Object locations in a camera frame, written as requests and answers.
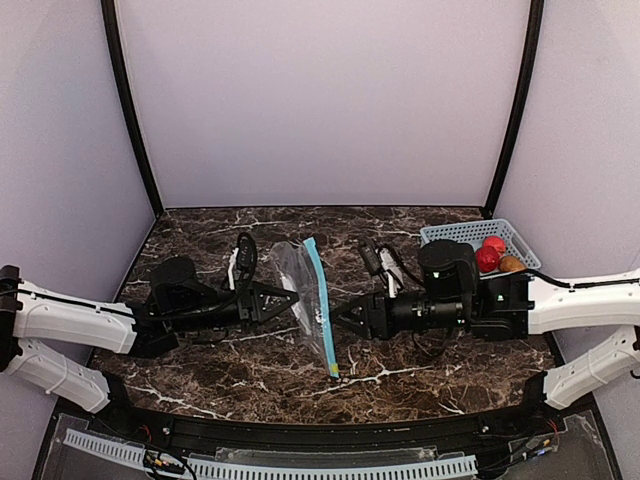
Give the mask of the clear zip top bag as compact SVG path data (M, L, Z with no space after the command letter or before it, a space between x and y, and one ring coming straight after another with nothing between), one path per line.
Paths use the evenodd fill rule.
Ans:
M329 377L340 377L336 360L330 302L324 267L314 237L294 245L273 245L270 259L282 288L298 295L291 306L303 343L322 362Z

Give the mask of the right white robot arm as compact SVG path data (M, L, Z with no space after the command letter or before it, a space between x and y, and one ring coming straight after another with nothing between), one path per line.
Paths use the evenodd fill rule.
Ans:
M639 365L639 273L556 280L525 269L481 278L471 245L439 239L417 256L419 291L372 292L331 313L334 323L365 339L403 331L462 328L487 341L524 339L556 330L613 326L615 332L573 361L529 378L525 406L555 410Z

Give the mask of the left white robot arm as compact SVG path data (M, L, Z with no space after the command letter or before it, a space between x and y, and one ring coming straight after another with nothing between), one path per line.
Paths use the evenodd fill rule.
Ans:
M144 303L100 303L40 288L1 269L1 370L91 414L127 403L121 381L84 367L45 345L86 345L133 358L158 358L189 332L264 323L290 307L296 292L256 282L248 266L232 267L216 290L200 282L193 261L170 258L150 274Z

